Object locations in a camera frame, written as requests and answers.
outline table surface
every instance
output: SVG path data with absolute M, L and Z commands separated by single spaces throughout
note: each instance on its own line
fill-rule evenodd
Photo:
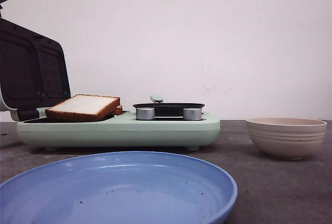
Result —
M 61 148 L 46 152 L 22 143 L 16 123 L 1 123 L 1 182 L 46 163 L 93 153 L 149 150 L 184 154 L 214 163 L 238 185 L 225 223 L 332 223 L 332 121 L 322 145 L 299 161 L 278 160 L 256 149 L 243 120 L 221 121 L 216 142 L 199 151 L 183 147 Z

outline bread slice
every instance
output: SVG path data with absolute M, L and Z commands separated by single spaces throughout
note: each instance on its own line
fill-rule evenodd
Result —
M 77 94 L 45 110 L 46 116 L 56 120 L 92 122 L 102 120 L 120 105 L 120 98 Z
M 111 115 L 121 115 L 122 114 L 122 106 L 117 106 L 111 113 Z

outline ceramic bowl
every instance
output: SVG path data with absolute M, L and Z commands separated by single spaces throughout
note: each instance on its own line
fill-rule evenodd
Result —
M 294 118 L 253 118 L 246 125 L 252 142 L 263 152 L 284 159 L 301 159 L 323 141 L 327 123 Z

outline knob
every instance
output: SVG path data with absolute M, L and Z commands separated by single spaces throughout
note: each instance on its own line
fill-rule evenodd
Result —
M 136 108 L 137 120 L 153 120 L 155 119 L 155 109 L 153 107 Z
M 184 120 L 201 120 L 202 109 L 201 108 L 184 108 L 183 109 Z

